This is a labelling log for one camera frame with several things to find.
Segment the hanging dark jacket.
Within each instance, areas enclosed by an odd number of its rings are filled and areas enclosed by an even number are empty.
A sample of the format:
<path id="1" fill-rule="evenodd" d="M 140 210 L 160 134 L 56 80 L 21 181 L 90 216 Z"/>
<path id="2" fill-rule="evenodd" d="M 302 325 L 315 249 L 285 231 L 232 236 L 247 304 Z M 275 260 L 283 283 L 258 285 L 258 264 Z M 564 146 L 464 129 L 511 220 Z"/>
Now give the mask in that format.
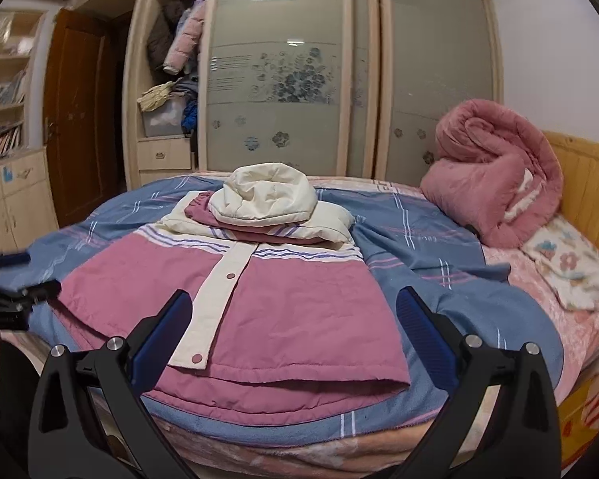
<path id="1" fill-rule="evenodd" d="M 179 0 L 169 1 L 160 9 L 146 42 L 147 60 L 153 71 L 160 70 L 175 38 L 177 24 L 186 8 Z"/>

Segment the translucent storage box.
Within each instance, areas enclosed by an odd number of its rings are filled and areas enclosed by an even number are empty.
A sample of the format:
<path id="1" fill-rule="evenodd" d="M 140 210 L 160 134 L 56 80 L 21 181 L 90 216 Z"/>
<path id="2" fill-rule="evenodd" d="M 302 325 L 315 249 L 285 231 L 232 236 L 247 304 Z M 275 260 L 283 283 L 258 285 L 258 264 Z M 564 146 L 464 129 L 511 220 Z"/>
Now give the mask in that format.
<path id="1" fill-rule="evenodd" d="M 181 119 L 187 104 L 183 95 L 172 95 L 157 109 L 143 111 L 143 128 L 147 137 L 181 135 Z"/>

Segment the wardrobe with glass sliding doors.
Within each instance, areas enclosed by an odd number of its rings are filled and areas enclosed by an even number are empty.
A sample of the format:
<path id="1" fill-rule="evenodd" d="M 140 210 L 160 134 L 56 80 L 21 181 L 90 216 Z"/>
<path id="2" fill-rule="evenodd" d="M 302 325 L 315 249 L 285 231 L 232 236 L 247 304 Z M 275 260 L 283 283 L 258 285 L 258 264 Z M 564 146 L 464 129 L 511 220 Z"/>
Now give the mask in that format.
<path id="1" fill-rule="evenodd" d="M 146 42 L 162 6 L 136 0 L 123 79 L 126 183 L 280 161 L 315 176 L 418 185 L 454 105 L 500 99 L 491 0 L 206 0 L 177 75 Z M 179 0 L 186 9 L 196 0 Z M 137 99 L 174 81 L 198 103 L 190 136 L 147 137 Z"/>

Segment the rolled pink quilt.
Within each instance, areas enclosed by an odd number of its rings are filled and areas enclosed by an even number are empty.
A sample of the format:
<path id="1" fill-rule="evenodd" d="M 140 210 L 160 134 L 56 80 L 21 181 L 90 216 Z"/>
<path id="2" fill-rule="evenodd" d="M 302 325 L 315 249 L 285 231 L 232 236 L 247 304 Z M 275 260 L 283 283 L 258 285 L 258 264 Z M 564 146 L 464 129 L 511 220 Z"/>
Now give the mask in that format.
<path id="1" fill-rule="evenodd" d="M 452 108 L 436 125 L 426 199 L 488 247 L 518 249 L 557 212 L 564 175 L 544 133 L 488 99 Z"/>

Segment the blue garment in wardrobe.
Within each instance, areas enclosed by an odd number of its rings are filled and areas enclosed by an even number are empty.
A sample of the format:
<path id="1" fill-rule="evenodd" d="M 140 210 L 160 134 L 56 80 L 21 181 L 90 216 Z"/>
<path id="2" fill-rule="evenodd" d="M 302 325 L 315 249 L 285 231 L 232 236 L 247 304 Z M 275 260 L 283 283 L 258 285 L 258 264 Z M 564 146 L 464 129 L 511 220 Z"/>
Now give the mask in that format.
<path id="1" fill-rule="evenodd" d="M 198 126 L 198 103 L 195 99 L 189 99 L 182 111 L 180 126 L 182 134 L 190 136 L 196 132 Z"/>

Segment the beige bag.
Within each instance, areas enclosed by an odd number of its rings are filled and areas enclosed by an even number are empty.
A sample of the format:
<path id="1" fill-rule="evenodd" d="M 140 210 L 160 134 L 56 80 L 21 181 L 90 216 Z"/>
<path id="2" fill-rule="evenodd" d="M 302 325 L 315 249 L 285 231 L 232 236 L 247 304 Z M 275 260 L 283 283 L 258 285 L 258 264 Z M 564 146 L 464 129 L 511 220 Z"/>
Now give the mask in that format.
<path id="1" fill-rule="evenodd" d="M 137 105 L 142 113 L 151 113 L 163 106 L 172 98 L 175 82 L 167 81 L 163 84 L 154 85 L 144 91 L 137 99 Z"/>

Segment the wooden headboard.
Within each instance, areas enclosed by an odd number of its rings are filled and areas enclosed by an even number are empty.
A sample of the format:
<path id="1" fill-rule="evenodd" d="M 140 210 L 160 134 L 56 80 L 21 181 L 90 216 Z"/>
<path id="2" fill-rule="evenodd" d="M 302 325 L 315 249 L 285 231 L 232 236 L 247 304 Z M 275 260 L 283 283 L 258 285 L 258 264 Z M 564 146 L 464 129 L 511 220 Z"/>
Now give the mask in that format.
<path id="1" fill-rule="evenodd" d="M 599 249 L 599 143 L 545 131 L 564 174 L 561 215 Z"/>

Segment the red and yellow bag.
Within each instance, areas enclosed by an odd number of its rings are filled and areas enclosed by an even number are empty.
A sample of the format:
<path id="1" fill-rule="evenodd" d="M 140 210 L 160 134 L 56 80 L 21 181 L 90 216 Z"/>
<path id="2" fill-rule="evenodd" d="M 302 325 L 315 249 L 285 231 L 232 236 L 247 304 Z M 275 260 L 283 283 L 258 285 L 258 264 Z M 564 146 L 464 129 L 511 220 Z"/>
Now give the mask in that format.
<path id="1" fill-rule="evenodd" d="M 599 434 L 599 372 L 583 381 L 558 407 L 561 469 L 576 463 Z"/>

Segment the pink bed sheet mattress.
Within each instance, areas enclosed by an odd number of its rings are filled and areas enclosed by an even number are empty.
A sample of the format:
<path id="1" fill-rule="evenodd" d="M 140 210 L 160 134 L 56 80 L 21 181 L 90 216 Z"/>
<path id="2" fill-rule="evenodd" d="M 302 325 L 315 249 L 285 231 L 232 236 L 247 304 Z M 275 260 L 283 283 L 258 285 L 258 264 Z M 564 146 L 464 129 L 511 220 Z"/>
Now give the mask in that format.
<path id="1" fill-rule="evenodd" d="M 82 223 L 35 240 L 30 264 L 1 271 L 0 284 L 18 289 L 63 279 L 110 244 L 162 218 L 187 192 L 220 185 L 217 174 L 177 175 L 125 192 Z M 479 247 L 474 236 L 409 186 L 319 178 L 316 187 L 321 198 L 353 213 L 356 240 L 388 297 L 396 295 L 417 262 L 434 255 L 424 275 L 436 290 L 466 297 L 482 289 L 502 290 L 516 325 L 523 323 L 520 307 L 528 304 L 544 321 L 530 337 L 544 348 L 557 400 L 567 397 L 581 370 L 599 355 L 599 313 L 561 307 L 523 252 Z M 409 366 L 417 380 L 414 392 L 307 424 L 263 428 L 217 422 L 159 394 L 146 404 L 189 463 L 260 477 L 359 478 L 405 459 L 446 400 L 417 358 L 410 357 Z"/>

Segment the floral pillow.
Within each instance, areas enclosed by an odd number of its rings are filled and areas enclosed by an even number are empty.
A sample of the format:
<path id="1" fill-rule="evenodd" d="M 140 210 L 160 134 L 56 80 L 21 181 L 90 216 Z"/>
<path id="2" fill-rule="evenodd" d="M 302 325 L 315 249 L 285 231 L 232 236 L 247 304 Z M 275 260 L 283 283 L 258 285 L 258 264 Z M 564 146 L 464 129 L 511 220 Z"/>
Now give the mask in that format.
<path id="1" fill-rule="evenodd" d="M 557 214 L 522 245 L 566 310 L 599 313 L 599 249 Z"/>

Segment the hanging pink puffer jacket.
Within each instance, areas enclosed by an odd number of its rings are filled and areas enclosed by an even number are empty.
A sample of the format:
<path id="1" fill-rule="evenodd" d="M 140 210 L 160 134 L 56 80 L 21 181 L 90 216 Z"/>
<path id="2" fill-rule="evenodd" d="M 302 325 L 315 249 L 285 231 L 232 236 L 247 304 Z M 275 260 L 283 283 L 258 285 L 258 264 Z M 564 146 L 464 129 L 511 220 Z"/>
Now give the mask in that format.
<path id="1" fill-rule="evenodd" d="M 163 70 L 177 75 L 185 67 L 188 59 L 198 46 L 204 26 L 206 0 L 196 0 L 180 18 L 175 38 L 166 54 Z"/>

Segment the brown wooden door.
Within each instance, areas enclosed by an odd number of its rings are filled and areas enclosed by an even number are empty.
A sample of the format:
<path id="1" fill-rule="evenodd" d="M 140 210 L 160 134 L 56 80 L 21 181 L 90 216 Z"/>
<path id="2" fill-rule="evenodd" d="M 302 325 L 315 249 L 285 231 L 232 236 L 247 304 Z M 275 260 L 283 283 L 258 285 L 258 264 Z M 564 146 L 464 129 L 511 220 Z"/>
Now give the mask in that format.
<path id="1" fill-rule="evenodd" d="M 58 225 L 125 192 L 122 85 L 129 14 L 104 21 L 62 9 L 44 82 L 47 168 Z"/>

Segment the pink and white hooded jacket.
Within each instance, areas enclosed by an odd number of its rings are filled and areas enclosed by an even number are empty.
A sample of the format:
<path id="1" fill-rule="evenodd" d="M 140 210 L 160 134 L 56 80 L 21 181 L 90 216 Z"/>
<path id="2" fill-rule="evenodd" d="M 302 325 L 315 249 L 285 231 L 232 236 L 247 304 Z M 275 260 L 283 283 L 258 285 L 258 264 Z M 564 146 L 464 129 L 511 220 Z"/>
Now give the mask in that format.
<path id="1" fill-rule="evenodd" d="M 154 400 L 232 424 L 283 426 L 373 406 L 410 386 L 395 317 L 353 217 L 294 170 L 238 210 L 188 192 L 71 271 L 56 311 L 80 348 L 126 335 L 189 294 Z"/>

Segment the bookshelf cabinet with drawers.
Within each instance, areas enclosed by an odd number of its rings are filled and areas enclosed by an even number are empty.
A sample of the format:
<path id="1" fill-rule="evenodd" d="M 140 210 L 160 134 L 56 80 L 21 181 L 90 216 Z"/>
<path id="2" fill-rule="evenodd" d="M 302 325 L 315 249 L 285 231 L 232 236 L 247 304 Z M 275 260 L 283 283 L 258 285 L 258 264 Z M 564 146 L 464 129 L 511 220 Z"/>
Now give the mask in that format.
<path id="1" fill-rule="evenodd" d="M 32 79 L 46 13 L 0 10 L 0 251 L 58 228 L 46 150 L 31 140 Z"/>

